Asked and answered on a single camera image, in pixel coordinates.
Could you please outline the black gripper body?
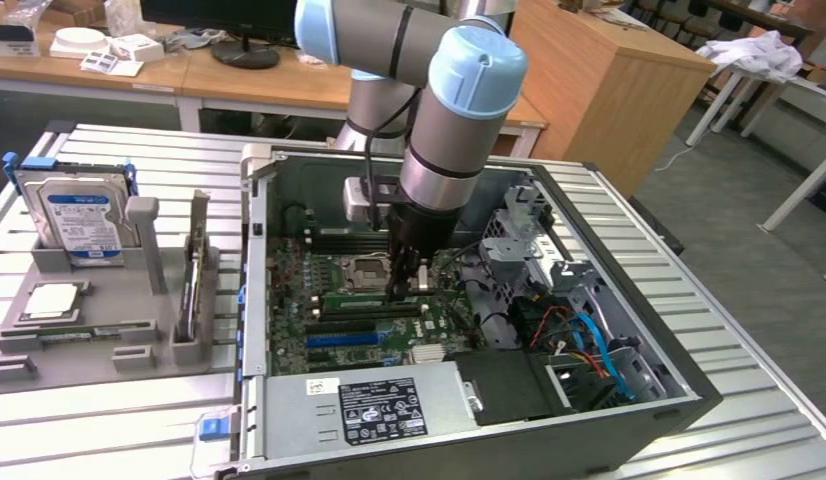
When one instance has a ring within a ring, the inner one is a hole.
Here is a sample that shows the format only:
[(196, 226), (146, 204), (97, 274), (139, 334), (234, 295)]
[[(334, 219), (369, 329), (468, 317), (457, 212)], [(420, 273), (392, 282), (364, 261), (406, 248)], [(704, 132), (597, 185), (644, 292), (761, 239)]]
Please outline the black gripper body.
[(436, 252), (453, 235), (460, 210), (429, 210), (414, 203), (396, 203), (389, 208), (389, 251), (412, 249)]

